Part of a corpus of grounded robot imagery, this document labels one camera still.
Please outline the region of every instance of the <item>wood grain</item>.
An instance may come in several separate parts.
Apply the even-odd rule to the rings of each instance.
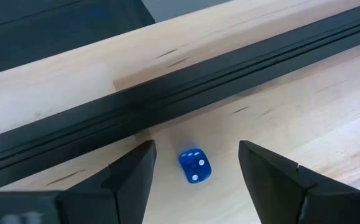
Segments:
[[[357,6],[235,0],[0,72],[0,133]]]
[[[360,189],[360,46],[144,135],[158,150],[144,223],[260,223],[238,162],[242,139]],[[0,190],[66,189],[91,175],[82,170],[97,172],[141,140],[127,140],[120,150],[106,146]],[[190,146],[202,148],[213,169],[196,185],[176,162]]]

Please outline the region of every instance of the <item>blue die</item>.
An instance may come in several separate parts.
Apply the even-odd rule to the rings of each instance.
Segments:
[[[191,184],[202,182],[211,174],[209,160],[201,149],[189,149],[182,152],[178,161]]]

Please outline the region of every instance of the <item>wooden table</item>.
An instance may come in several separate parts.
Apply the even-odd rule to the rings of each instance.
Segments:
[[[11,98],[3,100],[0,106],[8,107],[10,106],[9,102],[24,100],[16,98],[21,95],[27,97],[26,100],[29,102],[29,105],[25,105],[28,106],[27,110],[35,107],[42,111],[51,109],[53,112],[50,111],[50,113],[56,113],[65,110],[67,106],[84,103],[144,82],[152,78],[150,74],[154,72],[151,71],[157,72],[154,73],[155,75],[162,75],[172,69],[179,69],[212,57],[212,55],[243,46],[251,37],[247,36],[247,40],[245,40],[240,36],[245,37],[248,31],[255,34],[255,41],[258,40],[257,36],[265,39],[273,35],[268,32],[273,32],[272,30],[275,30],[278,25],[277,17],[275,17],[278,15],[277,13],[287,12],[287,14],[282,14],[282,19],[291,19],[289,19],[289,23],[283,25],[287,27],[286,29],[293,29],[292,26],[299,26],[303,23],[302,18],[306,17],[305,15],[301,16],[303,14],[301,11],[305,12],[308,9],[319,14],[319,16],[308,14],[307,17],[314,20],[312,17],[316,16],[316,19],[322,19],[345,10],[347,7],[360,5],[360,1],[341,1],[342,3],[338,4],[339,2],[329,0],[233,1],[136,30],[124,34],[126,38],[114,37],[77,49],[75,52],[67,52],[0,73],[1,93],[29,85],[27,90],[13,91]],[[272,10],[269,14],[262,13],[268,9]],[[222,14],[227,13],[228,20],[217,25],[219,16],[213,16],[212,12],[218,11]],[[257,24],[255,27],[250,28],[245,25],[247,24],[244,22],[247,17],[245,11],[249,12],[248,16],[254,16],[255,20],[252,23]],[[196,16],[205,19],[203,25],[200,25],[202,22],[190,23]],[[299,16],[300,20],[294,22],[293,16]],[[196,34],[182,34],[181,32],[182,29],[185,29],[184,27],[207,27],[210,20],[216,22],[212,26],[214,27],[211,29],[212,32],[207,30],[200,30]],[[157,27],[168,26],[168,24],[176,24],[178,28],[170,26],[171,30],[162,30],[159,40],[172,40],[173,38],[170,38],[172,34],[181,34],[182,36],[173,39],[173,42],[161,43],[157,43],[157,40],[151,37],[142,44],[127,49],[133,50],[133,53],[140,50],[140,58],[146,58],[145,60],[137,59],[140,63],[136,68],[129,68],[129,64],[126,64],[128,61],[136,60],[127,58],[129,55],[126,54],[121,57],[121,62],[123,62],[121,65],[119,62],[110,60],[115,58],[115,54],[117,58],[118,52],[123,53],[126,47],[134,44],[135,40],[130,38],[131,35],[135,37],[147,30],[156,31]],[[271,24],[272,30],[267,30],[265,27],[259,30],[260,32],[256,31],[262,24],[267,26]],[[193,43],[193,38],[195,38],[194,40],[198,39],[199,42],[191,44],[191,47],[179,48],[182,42]],[[109,41],[118,40],[123,41],[123,45],[110,49],[109,46],[112,46]],[[151,59],[150,57],[153,54],[164,53],[167,53],[164,55],[167,56],[164,59],[156,57]],[[189,55],[192,59],[183,61],[183,65],[178,63],[176,68],[168,68],[168,64],[178,61],[185,55]],[[51,73],[46,73],[40,70],[41,68],[57,72],[55,75],[50,75]],[[108,70],[113,68],[115,71],[119,71],[115,73],[114,82],[111,81],[112,77],[108,77]],[[82,84],[90,81],[89,75],[86,72],[76,76],[72,75],[72,72],[77,69],[79,71],[80,69],[98,71],[94,74],[100,79],[92,80],[90,86],[84,87]],[[146,71],[145,76],[143,73],[139,73],[143,70]],[[31,78],[32,71],[38,71],[38,75]],[[17,75],[23,79],[14,81],[9,75]],[[41,103],[30,104],[32,98],[27,94],[32,91],[35,93],[36,87],[40,87],[43,81],[45,89],[40,94],[47,97],[47,90],[53,88],[53,83],[58,83],[58,80],[69,82],[71,77],[73,78],[72,85],[56,86],[57,91],[70,90],[68,95],[71,96],[64,96],[64,99],[58,103],[52,101],[49,104],[50,107]],[[101,88],[95,90],[96,85],[101,85]],[[82,88],[87,88],[90,96],[75,94]],[[26,115],[19,116],[16,113],[14,115],[18,118],[16,119],[18,122],[10,124],[2,122],[0,131],[3,130],[2,128],[7,128],[7,125],[14,127],[36,119]],[[136,136],[128,137],[51,167],[2,187],[0,190],[67,189],[103,169],[148,138],[156,140],[158,157],[144,223],[259,223],[238,162],[238,143],[242,139],[260,144],[321,174],[360,189],[360,46],[284,75],[242,94],[149,128]],[[187,183],[176,162],[178,150],[190,145],[196,145],[206,152],[213,169],[208,180],[196,185]]]

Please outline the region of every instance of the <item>translucent blue die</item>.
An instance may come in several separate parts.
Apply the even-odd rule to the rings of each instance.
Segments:
[[[185,177],[191,184],[206,180],[211,174],[209,160],[201,149],[189,149],[178,156]]]

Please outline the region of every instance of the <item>black frame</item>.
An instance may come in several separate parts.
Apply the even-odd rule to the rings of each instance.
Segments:
[[[360,7],[2,133],[0,186],[357,45]]]
[[[155,160],[149,140],[68,190],[0,192],[0,223],[141,224]]]
[[[141,0],[0,1],[0,72],[154,23]]]
[[[239,143],[243,178],[262,224],[360,223],[360,190],[249,141]]]

